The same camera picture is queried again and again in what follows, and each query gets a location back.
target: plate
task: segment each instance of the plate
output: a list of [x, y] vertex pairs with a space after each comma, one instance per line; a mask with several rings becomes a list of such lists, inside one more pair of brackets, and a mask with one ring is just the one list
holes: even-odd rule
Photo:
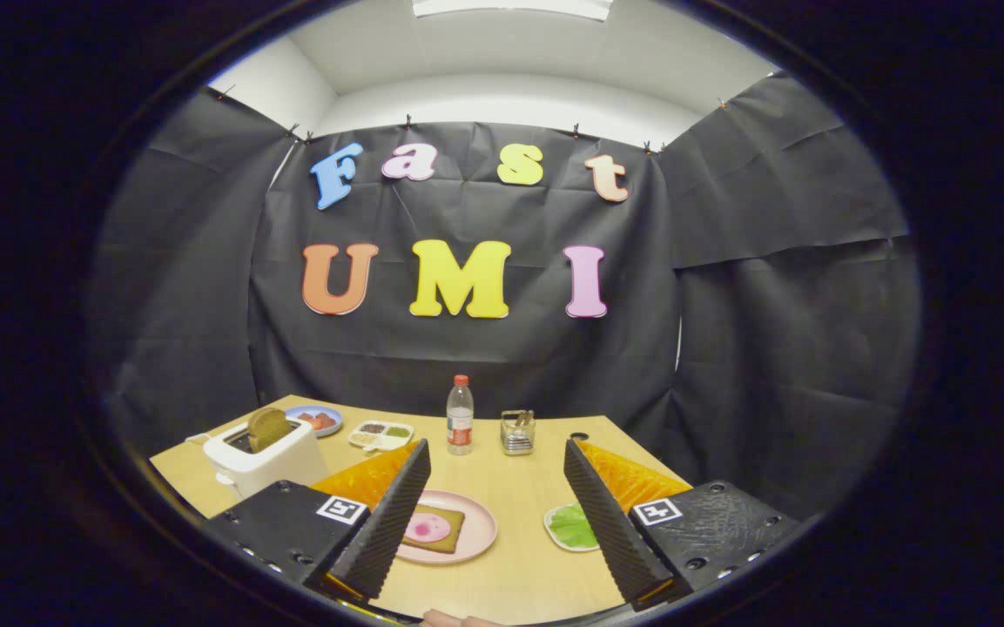
[[558, 508], [552, 508], [548, 510], [548, 513], [544, 515], [544, 529], [546, 529], [546, 531], [548, 532], [548, 538], [551, 538], [553, 543], [555, 543], [557, 547], [560, 547], [563, 551], [571, 551], [574, 553], [585, 553], [586, 551], [598, 551], [597, 545], [593, 545], [593, 547], [568, 547], [568, 545], [564, 545], [563, 543], [561, 543], [559, 538], [556, 538], [556, 532], [552, 532], [552, 527], [549, 527], [552, 524], [552, 517], [556, 515], [556, 513], [559, 512], [561, 509], [568, 508], [571, 505], [574, 504], [560, 505], [560, 507]]
[[408, 561], [415, 561], [419, 564], [456, 564], [461, 561], [470, 560], [479, 555], [498, 537], [498, 524], [494, 520], [494, 515], [478, 501], [456, 495], [454, 492], [444, 492], [443, 490], [425, 490], [418, 500], [418, 505], [428, 505], [431, 508], [441, 508], [443, 510], [453, 510], [466, 515], [463, 520], [463, 528], [459, 532], [459, 540], [455, 545], [455, 552], [437, 553], [427, 551], [410, 545], [399, 545], [397, 556]]
[[332, 432], [338, 431], [338, 429], [343, 428], [343, 416], [342, 413], [337, 412], [335, 409], [330, 407], [324, 407], [322, 405], [301, 405], [299, 407], [292, 407], [290, 409], [285, 409], [285, 416], [287, 418], [292, 418], [294, 420], [299, 420], [299, 415], [301, 413], [311, 413], [311, 415], [317, 415], [317, 413], [323, 412], [327, 413], [327, 417], [335, 420], [335, 424], [329, 425], [327, 428], [319, 428], [315, 431], [315, 436], [323, 437], [325, 435], [331, 435]]

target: black backdrop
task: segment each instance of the black backdrop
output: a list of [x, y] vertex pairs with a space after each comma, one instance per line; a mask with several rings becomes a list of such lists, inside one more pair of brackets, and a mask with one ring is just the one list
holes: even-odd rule
[[[727, 479], [805, 517], [896, 423], [919, 325], [908, 229], [868, 151], [783, 72], [658, 154], [502, 123], [359, 129], [291, 150], [286, 135], [204, 90], [111, 208], [92, 354], [147, 453], [287, 393], [442, 415], [451, 376], [467, 373], [478, 416], [605, 413], [689, 481]], [[351, 193], [317, 211], [311, 166], [354, 141]], [[408, 142], [437, 147], [433, 178], [382, 175]], [[498, 182], [511, 142], [541, 147], [541, 182]], [[625, 168], [624, 202], [593, 190], [582, 163], [597, 154]], [[461, 263], [479, 242], [508, 243], [509, 316], [413, 316], [411, 248], [426, 239]], [[363, 242], [380, 249], [365, 301], [312, 313], [301, 251]], [[564, 313], [568, 246], [605, 251], [605, 317]], [[341, 253], [331, 294], [347, 269]]]

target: green lettuce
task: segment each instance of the green lettuce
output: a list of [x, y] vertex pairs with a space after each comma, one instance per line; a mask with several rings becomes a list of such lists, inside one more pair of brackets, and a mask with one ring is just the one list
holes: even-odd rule
[[557, 540], [573, 549], [589, 549], [598, 545], [594, 532], [590, 531], [586, 515], [578, 504], [556, 510], [548, 529], [556, 535]]

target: white plate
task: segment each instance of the white plate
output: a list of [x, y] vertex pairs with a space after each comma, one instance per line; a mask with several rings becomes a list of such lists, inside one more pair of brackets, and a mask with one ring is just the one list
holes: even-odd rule
[[[363, 425], [383, 425], [385, 427], [385, 431], [365, 432], [362, 431]], [[408, 433], [408, 435], [397, 436], [397, 437], [385, 435], [387, 432], [390, 431], [391, 428], [395, 427], [395, 425], [407, 429], [407, 431], [410, 433]], [[393, 451], [394, 448], [401, 448], [402, 445], [410, 443], [410, 440], [413, 439], [413, 432], [414, 432], [413, 425], [407, 425], [403, 423], [388, 423], [388, 421], [386, 420], [366, 420], [364, 421], [364, 423], [357, 425], [357, 427], [354, 427], [354, 431], [351, 431], [350, 435], [346, 436], [346, 441], [350, 441], [350, 443], [353, 445], [361, 445], [363, 451], [366, 452]], [[355, 440], [355, 437], [358, 435], [372, 435], [373, 439], [371, 441], [365, 441], [365, 443], [359, 443], [359, 441]]]
[[329, 427], [326, 428], [315, 428], [314, 424], [311, 425], [311, 428], [313, 428], [315, 436], [317, 437], [331, 435], [332, 432], [336, 432], [338, 429], [343, 428], [342, 413], [339, 413], [337, 410], [331, 409], [330, 407], [324, 407], [322, 405], [301, 405], [299, 407], [285, 409], [285, 416], [294, 420], [301, 419], [299, 417], [301, 413], [310, 413], [311, 416], [315, 416], [317, 413], [327, 413], [327, 417], [335, 420], [335, 424], [329, 425]]
[[549, 527], [552, 524], [552, 517], [556, 515], [556, 513], [559, 512], [561, 509], [569, 507], [570, 505], [573, 504], [560, 505], [560, 507], [558, 508], [553, 508], [548, 510], [548, 513], [544, 515], [544, 529], [546, 529], [546, 531], [548, 532], [548, 538], [551, 538], [553, 543], [555, 543], [557, 547], [560, 547], [563, 551], [571, 551], [574, 553], [585, 553], [586, 551], [598, 551], [597, 545], [593, 545], [593, 547], [578, 547], [578, 548], [568, 547], [568, 545], [564, 545], [563, 543], [561, 543], [559, 538], [556, 538], [556, 532], [552, 532], [552, 527]]
[[486, 551], [498, 537], [498, 524], [494, 520], [494, 515], [491, 515], [485, 505], [479, 504], [478, 501], [445, 490], [425, 490], [421, 493], [421, 499], [417, 504], [462, 512], [466, 518], [463, 518], [463, 528], [459, 531], [454, 553], [400, 545], [397, 548], [397, 556], [401, 559], [421, 564], [461, 563]]

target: utensil holder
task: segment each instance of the utensil holder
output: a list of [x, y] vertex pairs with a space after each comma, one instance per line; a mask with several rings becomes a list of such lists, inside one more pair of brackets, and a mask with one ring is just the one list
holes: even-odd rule
[[528, 455], [536, 439], [536, 418], [532, 409], [502, 412], [502, 451], [506, 455]]

